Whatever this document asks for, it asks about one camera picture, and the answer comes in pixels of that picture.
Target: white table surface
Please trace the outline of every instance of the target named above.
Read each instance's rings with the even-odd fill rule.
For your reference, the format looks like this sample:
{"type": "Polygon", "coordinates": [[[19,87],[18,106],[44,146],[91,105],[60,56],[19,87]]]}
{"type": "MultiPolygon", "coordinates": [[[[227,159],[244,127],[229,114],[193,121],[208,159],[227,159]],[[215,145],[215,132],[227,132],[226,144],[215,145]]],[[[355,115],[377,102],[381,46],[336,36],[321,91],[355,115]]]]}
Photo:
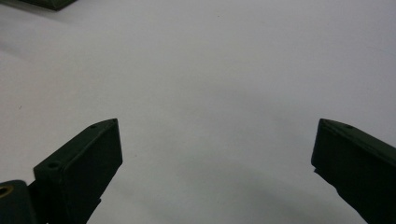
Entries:
{"type": "Polygon", "coordinates": [[[0,3],[0,182],[118,118],[89,223],[365,223],[310,158],[320,118],[396,146],[395,1],[0,3]]]}

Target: dark green plastic part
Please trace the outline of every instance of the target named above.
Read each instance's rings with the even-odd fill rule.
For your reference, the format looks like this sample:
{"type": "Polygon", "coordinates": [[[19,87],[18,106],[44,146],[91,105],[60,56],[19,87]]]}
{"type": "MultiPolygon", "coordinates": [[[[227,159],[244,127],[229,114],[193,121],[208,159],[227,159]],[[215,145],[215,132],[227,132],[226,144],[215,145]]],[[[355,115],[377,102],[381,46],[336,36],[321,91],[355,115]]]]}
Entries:
{"type": "Polygon", "coordinates": [[[85,224],[122,164],[116,119],[95,123],[35,168],[35,181],[0,183],[0,224],[85,224]]]}
{"type": "Polygon", "coordinates": [[[312,164],[369,224],[396,223],[396,148],[350,125],[321,119],[312,164]]]}
{"type": "Polygon", "coordinates": [[[46,7],[52,10],[61,10],[64,7],[76,2],[76,0],[20,0],[29,4],[33,4],[39,7],[46,7]]]}

